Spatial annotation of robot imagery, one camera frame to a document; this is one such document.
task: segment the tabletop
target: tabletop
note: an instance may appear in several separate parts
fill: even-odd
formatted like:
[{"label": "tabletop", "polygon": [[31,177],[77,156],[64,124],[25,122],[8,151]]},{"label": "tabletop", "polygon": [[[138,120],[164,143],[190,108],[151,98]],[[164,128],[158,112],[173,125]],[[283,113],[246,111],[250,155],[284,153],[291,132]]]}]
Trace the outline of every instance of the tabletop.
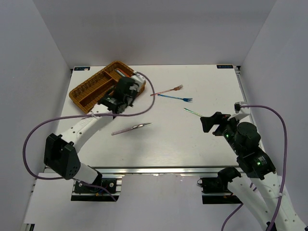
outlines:
[{"label": "tabletop", "polygon": [[[78,153],[82,163],[92,167],[182,167],[237,165],[236,155],[223,137],[203,133],[200,117],[186,112],[188,108],[203,116],[219,111],[234,114],[234,103],[243,95],[234,69],[218,69],[216,65],[140,65],[130,66],[144,73],[156,92],[183,85],[183,89],[166,93],[193,98],[192,103],[156,97],[153,108],[139,116],[117,117],[95,133]],[[77,85],[103,69],[92,66],[88,71],[73,71],[61,116],[83,112],[69,98]],[[125,114],[145,110],[152,101],[150,85],[128,107]],[[80,119],[61,120],[57,133],[69,129]],[[111,136],[117,130],[140,123],[153,123]]]}]

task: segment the wicker basket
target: wicker basket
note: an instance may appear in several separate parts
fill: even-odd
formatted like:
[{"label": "wicker basket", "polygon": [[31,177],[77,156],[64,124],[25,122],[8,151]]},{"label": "wicker basket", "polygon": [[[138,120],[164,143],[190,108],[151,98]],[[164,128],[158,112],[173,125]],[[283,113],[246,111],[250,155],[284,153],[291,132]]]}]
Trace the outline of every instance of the wicker basket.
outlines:
[{"label": "wicker basket", "polygon": [[[115,71],[117,68],[121,69],[128,76],[133,75],[133,69],[120,61],[114,61],[72,89],[69,92],[69,97],[83,112],[88,113],[98,100],[101,99],[111,87],[117,84],[121,78],[121,75]],[[144,91],[144,88],[145,84],[142,86],[138,95]]]}]

